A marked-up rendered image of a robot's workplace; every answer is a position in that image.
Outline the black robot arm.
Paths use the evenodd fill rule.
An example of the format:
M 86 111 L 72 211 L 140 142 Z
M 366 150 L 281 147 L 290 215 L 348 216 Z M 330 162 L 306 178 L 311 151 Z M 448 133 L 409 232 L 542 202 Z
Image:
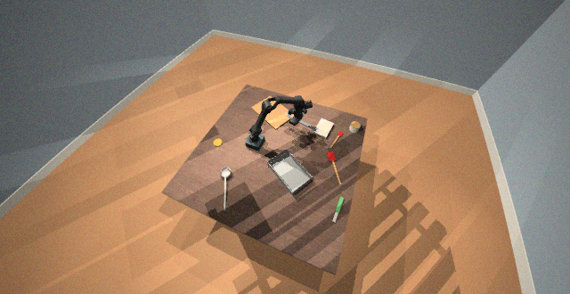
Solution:
M 270 103 L 271 101 L 275 101 L 275 104 L 273 106 Z M 293 105 L 294 108 L 290 108 L 288 111 L 289 115 L 291 114 L 295 115 L 294 110 L 296 112 L 302 112 L 303 108 L 306 110 L 313 107 L 312 101 L 309 100 L 305 102 L 301 95 L 296 95 L 294 97 L 276 95 L 274 97 L 264 100 L 262 102 L 261 112 L 258 116 L 256 124 L 253 125 L 248 131 L 250 141 L 252 143 L 257 143 L 258 140 L 260 139 L 259 135 L 262 132 L 261 126 L 265 120 L 266 115 L 269 114 L 272 110 L 274 110 L 280 103 L 294 104 Z

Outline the white jar with wooden lid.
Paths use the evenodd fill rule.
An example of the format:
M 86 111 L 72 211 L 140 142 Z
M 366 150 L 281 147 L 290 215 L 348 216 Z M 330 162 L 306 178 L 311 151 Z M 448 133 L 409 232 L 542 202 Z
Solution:
M 360 123 L 357 121 L 353 121 L 349 127 L 349 131 L 352 133 L 357 133 L 360 128 Z

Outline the light wooden cutting board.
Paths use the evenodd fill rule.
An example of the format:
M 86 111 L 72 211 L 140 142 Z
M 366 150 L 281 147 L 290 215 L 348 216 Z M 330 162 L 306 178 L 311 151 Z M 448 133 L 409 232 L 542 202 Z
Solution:
M 251 109 L 254 110 L 258 115 L 261 112 L 261 106 L 263 101 L 264 100 L 251 107 Z M 288 115 L 287 114 L 288 111 L 289 110 L 287 110 L 284 106 L 279 104 L 274 110 L 272 110 L 269 114 L 266 115 L 265 121 L 276 130 L 277 128 L 279 128 L 280 126 L 282 126 L 283 124 L 285 124 L 290 120 L 290 118 L 286 116 Z

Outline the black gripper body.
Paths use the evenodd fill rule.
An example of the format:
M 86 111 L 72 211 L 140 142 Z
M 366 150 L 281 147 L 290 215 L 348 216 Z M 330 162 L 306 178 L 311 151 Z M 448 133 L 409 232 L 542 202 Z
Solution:
M 295 117 L 294 117 L 294 118 L 291 118 L 291 119 L 289 120 L 289 123 L 290 123 L 291 125 L 293 125 L 293 126 L 295 126 L 295 125 L 297 124 L 297 122 L 299 121 L 299 119 L 303 116 L 303 112 L 304 112 L 305 114 L 307 113 L 307 110 L 305 110 L 305 109 L 303 108 L 302 112 L 296 112 L 295 110 L 294 110 L 294 112 L 295 112 L 295 115 L 294 115 Z

